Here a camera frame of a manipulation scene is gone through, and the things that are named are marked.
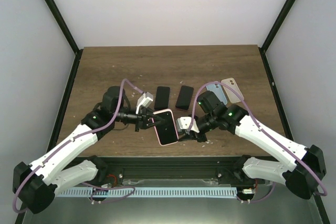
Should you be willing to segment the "beige phone case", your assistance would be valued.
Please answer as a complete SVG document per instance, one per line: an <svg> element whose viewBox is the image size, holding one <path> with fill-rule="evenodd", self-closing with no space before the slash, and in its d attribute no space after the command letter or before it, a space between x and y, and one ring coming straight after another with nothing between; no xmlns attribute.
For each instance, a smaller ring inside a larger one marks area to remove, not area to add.
<svg viewBox="0 0 336 224"><path fill-rule="evenodd" d="M244 96L234 78L223 79L221 80L221 83L226 85L224 86L224 90L231 103L238 103L244 101Z"/></svg>

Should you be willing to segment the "phone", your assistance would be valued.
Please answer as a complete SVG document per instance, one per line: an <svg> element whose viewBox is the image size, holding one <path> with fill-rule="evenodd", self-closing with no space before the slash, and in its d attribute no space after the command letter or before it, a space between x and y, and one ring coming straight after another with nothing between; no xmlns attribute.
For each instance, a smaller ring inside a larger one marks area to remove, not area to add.
<svg viewBox="0 0 336 224"><path fill-rule="evenodd" d="M194 92L193 87L181 86L175 107L179 110L187 111L190 107L193 92Z"/></svg>
<svg viewBox="0 0 336 224"><path fill-rule="evenodd" d="M176 129L172 110L165 109L161 111L155 111L154 114L158 114L166 120L164 125L154 128L159 144L161 146L167 146L177 143L179 135Z"/></svg>
<svg viewBox="0 0 336 224"><path fill-rule="evenodd" d="M167 109L169 106L170 87L158 86L156 89L154 109L156 111Z"/></svg>

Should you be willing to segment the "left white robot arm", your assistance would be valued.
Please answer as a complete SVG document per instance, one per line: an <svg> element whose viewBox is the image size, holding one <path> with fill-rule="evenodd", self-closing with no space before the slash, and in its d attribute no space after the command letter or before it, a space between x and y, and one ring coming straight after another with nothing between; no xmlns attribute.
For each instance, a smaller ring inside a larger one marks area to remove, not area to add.
<svg viewBox="0 0 336 224"><path fill-rule="evenodd" d="M67 168L67 165L112 131L115 122L134 124L135 131L166 123L148 107L152 100L150 93L142 92L136 109L131 110L129 106L123 107L124 103L129 102L125 90L120 86L109 87L102 101L60 144L30 164L20 162L15 166L13 210L21 213L16 207L17 200L21 200L27 210L37 214L45 210L57 194L76 184L91 180L95 184L102 184L107 178L107 170L100 166L95 157L72 168Z"/></svg>

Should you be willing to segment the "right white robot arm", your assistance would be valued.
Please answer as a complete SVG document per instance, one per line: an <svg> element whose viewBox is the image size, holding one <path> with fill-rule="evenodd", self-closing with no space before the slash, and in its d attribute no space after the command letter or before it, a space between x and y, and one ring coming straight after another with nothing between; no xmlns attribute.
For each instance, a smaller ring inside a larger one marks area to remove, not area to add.
<svg viewBox="0 0 336 224"><path fill-rule="evenodd" d="M204 142L206 133L220 129L244 138L266 151L274 161L242 156L233 177L244 184L250 179L260 178L285 185L294 195L310 199L319 194L322 179L326 175L323 151L311 145L306 147L271 130L256 120L239 105L226 106L212 91L197 98L205 115L181 117L176 120L177 131L184 140Z"/></svg>

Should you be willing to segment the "light blue phone case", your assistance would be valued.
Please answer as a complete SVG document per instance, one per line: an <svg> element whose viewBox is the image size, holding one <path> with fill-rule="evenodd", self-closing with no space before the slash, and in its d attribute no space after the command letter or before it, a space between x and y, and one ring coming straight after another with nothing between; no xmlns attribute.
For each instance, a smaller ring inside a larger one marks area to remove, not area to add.
<svg viewBox="0 0 336 224"><path fill-rule="evenodd" d="M226 98L225 93L224 93L224 91L222 89L222 86L220 84L218 84L218 83L208 84L206 86L206 89L208 91L213 92L218 97L220 102L223 102L225 105L228 104L227 98Z"/></svg>

